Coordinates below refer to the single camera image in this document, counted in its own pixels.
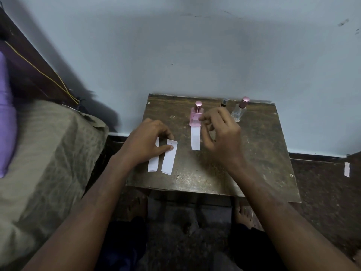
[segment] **wall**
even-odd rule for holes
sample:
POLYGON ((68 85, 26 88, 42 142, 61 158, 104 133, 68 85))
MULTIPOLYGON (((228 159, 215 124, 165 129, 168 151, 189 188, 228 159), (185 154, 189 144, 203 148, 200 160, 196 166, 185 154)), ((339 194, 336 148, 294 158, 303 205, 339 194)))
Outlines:
POLYGON ((361 0, 2 0, 88 109, 128 135, 151 92, 249 96, 290 152, 361 151, 361 0))

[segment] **hand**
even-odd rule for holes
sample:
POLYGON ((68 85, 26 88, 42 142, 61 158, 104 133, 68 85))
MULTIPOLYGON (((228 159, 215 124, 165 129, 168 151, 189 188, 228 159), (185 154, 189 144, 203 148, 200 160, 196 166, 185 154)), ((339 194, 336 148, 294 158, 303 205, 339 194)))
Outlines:
POLYGON ((172 145, 157 147, 158 136, 167 136, 168 139, 174 140, 173 134, 165 124, 146 118, 130 133, 122 148, 115 154, 115 158, 126 158, 129 165, 136 166, 173 149, 172 145))
POLYGON ((216 107, 204 113, 201 134, 204 146, 212 152, 214 158, 226 169, 240 165, 246 166, 242 152, 241 127, 234 121, 228 110, 216 107), (212 140, 208 132, 215 130, 216 140, 212 140))

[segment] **pink bottle cap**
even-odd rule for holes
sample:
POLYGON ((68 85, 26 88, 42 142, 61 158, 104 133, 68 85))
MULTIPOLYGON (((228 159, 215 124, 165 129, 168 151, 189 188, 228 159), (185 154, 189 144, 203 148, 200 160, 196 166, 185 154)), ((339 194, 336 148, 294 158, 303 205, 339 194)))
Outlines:
POLYGON ((239 103, 240 108, 245 108, 250 99, 248 97, 243 97, 242 101, 239 103))
POLYGON ((199 111, 201 110, 202 107, 202 102, 201 101, 196 101, 196 105, 194 106, 194 111, 196 113, 199 113, 199 111))

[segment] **person's left hand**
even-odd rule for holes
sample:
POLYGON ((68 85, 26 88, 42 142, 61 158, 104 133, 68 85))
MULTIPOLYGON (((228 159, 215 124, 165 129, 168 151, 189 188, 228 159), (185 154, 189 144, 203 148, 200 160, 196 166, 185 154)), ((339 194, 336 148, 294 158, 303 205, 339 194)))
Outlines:
POLYGON ((129 165, 136 166, 173 149, 171 145, 157 147, 156 140, 158 136, 167 136, 168 139, 174 140, 172 132, 164 123, 146 118, 130 133, 124 145, 114 157, 126 158, 129 165))

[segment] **yellow wire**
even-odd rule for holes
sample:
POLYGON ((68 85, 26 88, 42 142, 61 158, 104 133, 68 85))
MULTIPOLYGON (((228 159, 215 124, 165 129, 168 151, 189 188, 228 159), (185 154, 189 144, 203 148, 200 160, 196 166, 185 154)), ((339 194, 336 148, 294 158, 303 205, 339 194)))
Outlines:
POLYGON ((40 72, 40 73, 43 74, 45 77, 47 77, 49 80, 51 80, 53 83, 55 83, 57 86, 59 86, 59 87, 61 88, 61 90, 63 90, 64 92, 66 92, 76 104, 79 104, 80 101, 79 101, 78 99, 76 99, 73 95, 70 94, 70 92, 69 92, 68 89, 66 88, 63 80, 61 79, 61 77, 60 77, 56 72, 55 72, 55 74, 59 77, 59 79, 61 80, 61 83, 64 85, 65 89, 62 88, 56 81, 54 81, 54 80, 53 80, 52 78, 50 78, 48 75, 42 73, 39 69, 37 69, 36 66, 34 66, 34 65, 33 65, 32 63, 30 63, 27 59, 25 59, 25 57, 23 57, 19 52, 17 52, 17 51, 15 50, 15 48, 13 48, 12 45, 10 45, 7 41, 5 41, 5 43, 7 43, 7 45, 8 45, 9 47, 11 47, 11 49, 14 50, 14 52, 15 52, 16 54, 18 54, 21 58, 23 58, 25 61, 27 61, 33 68, 35 68, 38 72, 40 72))

